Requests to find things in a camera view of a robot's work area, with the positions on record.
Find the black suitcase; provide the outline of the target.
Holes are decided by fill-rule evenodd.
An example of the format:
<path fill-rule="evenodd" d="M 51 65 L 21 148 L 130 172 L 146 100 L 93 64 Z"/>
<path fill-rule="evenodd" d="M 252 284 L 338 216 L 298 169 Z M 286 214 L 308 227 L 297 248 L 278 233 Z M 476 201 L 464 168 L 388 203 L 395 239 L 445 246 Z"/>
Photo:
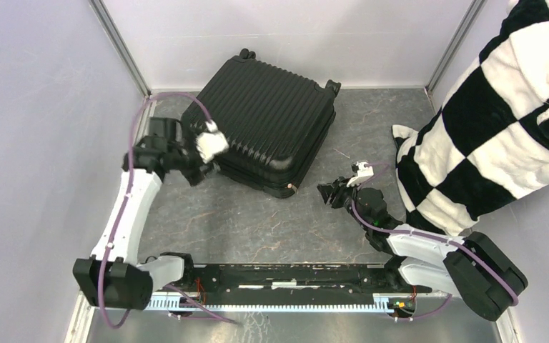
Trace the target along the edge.
<path fill-rule="evenodd" d="M 229 149 L 216 156 L 226 177 L 285 199 L 295 193 L 335 120 L 342 85 L 324 86 L 257 59 L 243 48 L 197 95 L 225 135 Z"/>

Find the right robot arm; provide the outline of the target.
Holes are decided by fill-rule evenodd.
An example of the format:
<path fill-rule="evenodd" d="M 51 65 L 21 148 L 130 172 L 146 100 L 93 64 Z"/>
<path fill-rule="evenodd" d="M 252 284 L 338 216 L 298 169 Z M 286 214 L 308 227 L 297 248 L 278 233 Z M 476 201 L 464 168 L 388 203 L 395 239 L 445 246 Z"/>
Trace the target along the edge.
<path fill-rule="evenodd" d="M 380 190 L 343 177 L 317 190 L 326 205 L 348 212 L 371 247 L 391 256 L 384 280 L 394 292 L 408 286 L 442 291 L 494 322 L 528 287 L 526 275 L 483 233 L 448 236 L 414 228 L 388 213 Z"/>

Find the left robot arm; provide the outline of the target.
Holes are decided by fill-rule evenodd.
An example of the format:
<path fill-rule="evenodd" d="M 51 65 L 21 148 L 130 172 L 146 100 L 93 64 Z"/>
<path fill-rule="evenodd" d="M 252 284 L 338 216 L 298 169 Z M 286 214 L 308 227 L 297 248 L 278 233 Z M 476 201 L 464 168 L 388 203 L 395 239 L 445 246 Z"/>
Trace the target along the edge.
<path fill-rule="evenodd" d="M 90 305 L 143 310 L 153 293 L 171 284 L 191 289 L 196 272 L 189 254 L 165 252 L 150 262 L 138 259 L 147 216 L 165 176 L 178 171 L 196 186 L 216 170 L 215 157 L 228 150 L 212 120 L 194 131 L 178 119 L 152 118 L 149 132 L 124 155 L 117 199 L 107 226 L 87 258 L 72 273 Z"/>

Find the silver zipper pull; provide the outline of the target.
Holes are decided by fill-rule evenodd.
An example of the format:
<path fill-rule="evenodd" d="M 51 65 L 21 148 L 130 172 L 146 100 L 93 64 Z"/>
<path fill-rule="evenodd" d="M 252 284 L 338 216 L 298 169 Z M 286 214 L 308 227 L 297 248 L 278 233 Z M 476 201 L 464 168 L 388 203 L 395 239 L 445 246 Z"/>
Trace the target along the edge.
<path fill-rule="evenodd" d="M 294 193 L 298 192 L 298 188 L 294 184 L 288 184 L 287 188 L 291 189 Z"/>

